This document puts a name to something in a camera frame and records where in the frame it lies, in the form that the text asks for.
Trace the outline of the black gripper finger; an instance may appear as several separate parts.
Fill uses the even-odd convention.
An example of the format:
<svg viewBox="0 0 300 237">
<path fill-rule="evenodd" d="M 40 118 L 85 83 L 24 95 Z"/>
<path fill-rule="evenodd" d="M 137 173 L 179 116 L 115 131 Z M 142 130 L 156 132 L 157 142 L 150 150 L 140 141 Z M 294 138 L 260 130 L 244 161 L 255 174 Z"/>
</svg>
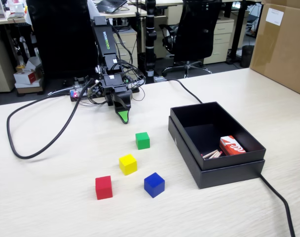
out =
<svg viewBox="0 0 300 237">
<path fill-rule="evenodd" d="M 122 92 L 114 92 L 112 101 L 116 112 L 129 111 L 131 109 L 132 91 L 128 89 Z"/>
<path fill-rule="evenodd" d="M 120 106 L 115 106 L 115 113 L 119 116 L 120 120 L 124 123 L 127 124 L 129 122 L 129 110 L 130 108 L 124 107 L 122 105 Z"/>
</svg>

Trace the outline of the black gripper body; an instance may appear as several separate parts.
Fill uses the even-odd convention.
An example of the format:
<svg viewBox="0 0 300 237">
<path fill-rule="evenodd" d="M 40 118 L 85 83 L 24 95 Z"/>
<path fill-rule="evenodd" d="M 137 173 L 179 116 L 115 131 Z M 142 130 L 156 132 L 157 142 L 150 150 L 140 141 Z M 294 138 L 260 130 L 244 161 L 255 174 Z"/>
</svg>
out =
<svg viewBox="0 0 300 237">
<path fill-rule="evenodd" d="M 102 95 L 111 94 L 117 97 L 131 97 L 132 91 L 123 81 L 121 74 L 105 75 L 101 80 Z"/>
</svg>

